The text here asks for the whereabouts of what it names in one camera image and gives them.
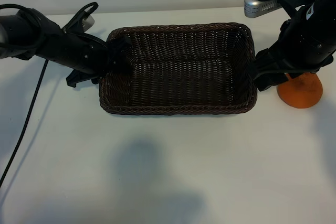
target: white table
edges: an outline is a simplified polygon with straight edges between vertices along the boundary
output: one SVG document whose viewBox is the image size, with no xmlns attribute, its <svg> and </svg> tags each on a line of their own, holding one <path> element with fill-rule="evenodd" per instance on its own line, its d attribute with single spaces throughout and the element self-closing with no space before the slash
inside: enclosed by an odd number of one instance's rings
<svg viewBox="0 0 336 224">
<path fill-rule="evenodd" d="M 64 25 L 72 15 L 50 16 Z M 90 33 L 124 26 L 239 22 L 256 51 L 288 17 L 242 8 L 95 14 Z M 0 172 L 21 132 L 44 60 L 0 61 Z M 298 110 L 272 88 L 234 116 L 116 116 L 98 86 L 66 85 L 49 63 L 0 191 L 0 223 L 315 224 L 336 221 L 336 63 L 320 103 Z"/>
</svg>

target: orange base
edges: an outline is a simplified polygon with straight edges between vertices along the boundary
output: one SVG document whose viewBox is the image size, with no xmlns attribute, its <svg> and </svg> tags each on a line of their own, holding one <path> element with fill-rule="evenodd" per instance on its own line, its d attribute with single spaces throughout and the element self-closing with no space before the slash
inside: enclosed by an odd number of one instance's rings
<svg viewBox="0 0 336 224">
<path fill-rule="evenodd" d="M 323 94 L 323 87 L 316 74 L 304 73 L 278 86 L 280 98 L 289 106 L 306 109 L 317 104 Z"/>
</svg>

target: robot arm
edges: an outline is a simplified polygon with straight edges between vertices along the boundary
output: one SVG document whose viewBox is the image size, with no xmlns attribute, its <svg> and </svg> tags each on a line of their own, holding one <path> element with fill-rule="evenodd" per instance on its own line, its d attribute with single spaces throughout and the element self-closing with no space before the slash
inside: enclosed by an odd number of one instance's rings
<svg viewBox="0 0 336 224">
<path fill-rule="evenodd" d="M 333 61 L 336 51 L 336 0 L 245 0 L 245 15 L 258 17 L 281 7 L 290 19 L 278 41 L 248 67 L 260 91 L 286 82 L 285 73 L 292 78 L 316 73 Z"/>
<path fill-rule="evenodd" d="M 92 80 L 97 84 L 113 66 L 116 55 L 129 45 L 127 38 L 107 44 L 86 34 L 94 24 L 91 14 L 97 3 L 83 7 L 62 29 L 42 13 L 19 5 L 0 5 L 0 9 L 19 9 L 16 15 L 0 16 L 0 59 L 29 60 L 33 55 L 73 68 L 67 83 Z"/>
</svg>

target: woven texture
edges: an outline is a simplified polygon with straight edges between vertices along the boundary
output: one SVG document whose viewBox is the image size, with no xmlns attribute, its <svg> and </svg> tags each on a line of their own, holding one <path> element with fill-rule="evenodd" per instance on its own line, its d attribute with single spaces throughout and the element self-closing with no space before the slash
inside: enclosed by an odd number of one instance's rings
<svg viewBox="0 0 336 224">
<path fill-rule="evenodd" d="M 113 114 L 237 114 L 252 109 L 257 90 L 246 72 L 254 60 L 249 28 L 237 23 L 120 28 L 131 71 L 109 72 L 100 104 Z"/>
</svg>

